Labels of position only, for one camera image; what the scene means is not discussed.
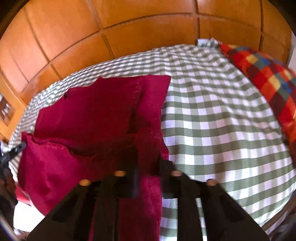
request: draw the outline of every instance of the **wooden headboard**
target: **wooden headboard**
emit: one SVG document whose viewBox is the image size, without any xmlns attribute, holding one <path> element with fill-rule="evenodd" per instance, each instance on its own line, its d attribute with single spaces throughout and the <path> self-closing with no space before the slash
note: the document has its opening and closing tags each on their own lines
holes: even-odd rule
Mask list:
<svg viewBox="0 0 296 241">
<path fill-rule="evenodd" d="M 286 62 L 291 29 L 267 0 L 30 0 L 0 40 L 0 92 L 25 105 L 90 65 L 211 37 Z"/>
</svg>

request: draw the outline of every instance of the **green gingham bedspread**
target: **green gingham bedspread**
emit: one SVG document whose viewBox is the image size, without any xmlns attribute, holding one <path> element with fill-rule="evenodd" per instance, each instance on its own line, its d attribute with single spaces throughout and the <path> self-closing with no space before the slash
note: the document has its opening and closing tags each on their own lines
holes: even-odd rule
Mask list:
<svg viewBox="0 0 296 241">
<path fill-rule="evenodd" d="M 277 214 L 296 182 L 281 128 L 266 100 L 215 40 L 157 48 L 71 74 L 33 98 L 9 147 L 20 143 L 22 131 L 33 133 L 39 110 L 69 88 L 90 85 L 99 76 L 146 74 L 172 76 L 161 126 L 177 168 L 195 180 L 217 179 L 260 226 Z M 11 163 L 15 173 L 18 162 Z M 176 208 L 175 199 L 163 200 L 160 240 L 176 240 Z M 206 240 L 202 215 L 201 225 Z"/>
</svg>

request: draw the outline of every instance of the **checkered blanket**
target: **checkered blanket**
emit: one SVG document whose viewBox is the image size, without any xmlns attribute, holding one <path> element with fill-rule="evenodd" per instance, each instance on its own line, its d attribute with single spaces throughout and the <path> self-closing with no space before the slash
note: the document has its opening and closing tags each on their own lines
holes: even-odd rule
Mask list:
<svg viewBox="0 0 296 241">
<path fill-rule="evenodd" d="M 157 48 L 71 74 L 32 99 L 9 146 L 20 143 L 22 131 L 33 133 L 39 110 L 69 88 L 90 85 L 99 76 L 145 74 L 171 76 L 161 124 L 177 168 L 195 180 L 217 179 L 261 226 L 278 213 L 296 185 L 281 128 L 265 98 L 215 40 Z M 15 172 L 18 161 L 11 163 Z M 176 208 L 175 199 L 163 200 L 160 240 L 176 240 Z M 202 212 L 201 226 L 206 239 Z"/>
<path fill-rule="evenodd" d="M 259 89 L 288 138 L 296 165 L 296 75 L 283 63 L 248 47 L 220 44 L 222 53 Z"/>
</svg>

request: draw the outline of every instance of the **fabric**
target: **fabric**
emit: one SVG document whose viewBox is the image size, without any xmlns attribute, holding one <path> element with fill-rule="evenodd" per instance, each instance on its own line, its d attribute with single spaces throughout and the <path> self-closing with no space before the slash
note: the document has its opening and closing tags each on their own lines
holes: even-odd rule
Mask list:
<svg viewBox="0 0 296 241">
<path fill-rule="evenodd" d="M 161 116 L 170 160 L 192 179 L 216 178 L 259 225 L 275 216 L 296 183 L 281 127 L 262 94 L 214 40 L 157 48 L 71 74 L 32 99 L 9 146 L 20 142 L 22 131 L 33 133 L 39 111 L 69 88 L 88 86 L 99 76 L 146 74 L 171 76 Z M 11 167 L 17 172 L 18 158 Z M 176 208 L 177 200 L 163 200 L 160 240 L 176 240 Z M 206 239 L 203 217 L 201 225 Z"/>
<path fill-rule="evenodd" d="M 296 75 L 283 63 L 248 47 L 220 44 L 222 53 L 265 97 L 288 138 L 296 165 Z"/>
<path fill-rule="evenodd" d="M 269 235 L 271 241 L 277 240 L 293 240 L 295 237 L 295 219 L 296 219 L 296 208 L 290 212 L 286 212 L 280 219 L 280 225 Z"/>
<path fill-rule="evenodd" d="M 28 199 L 28 197 L 24 194 L 24 191 L 20 187 L 18 183 L 15 183 L 15 196 L 19 202 L 25 203 L 29 206 L 32 205 L 32 202 Z"/>
<path fill-rule="evenodd" d="M 42 109 L 34 135 L 22 134 L 18 172 L 36 208 L 47 215 L 81 179 L 98 181 L 137 161 L 140 195 L 120 200 L 120 240 L 157 241 L 162 195 L 153 174 L 159 154 L 168 159 L 160 118 L 169 83 L 170 76 L 99 78 Z"/>
</svg>

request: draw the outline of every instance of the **red velvet pillow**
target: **red velvet pillow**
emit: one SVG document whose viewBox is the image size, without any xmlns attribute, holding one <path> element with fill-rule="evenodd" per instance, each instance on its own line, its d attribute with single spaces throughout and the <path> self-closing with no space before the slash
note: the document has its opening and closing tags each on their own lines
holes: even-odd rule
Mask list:
<svg viewBox="0 0 296 241">
<path fill-rule="evenodd" d="M 141 173 L 140 197 L 121 200 L 121 240 L 158 240 L 161 192 L 150 176 L 168 150 L 160 129 L 161 106 L 169 76 L 99 78 L 68 92 L 39 112 L 34 136 L 20 162 L 19 183 L 47 214 L 81 179 L 96 181 L 113 173 L 121 150 L 135 145 Z"/>
</svg>

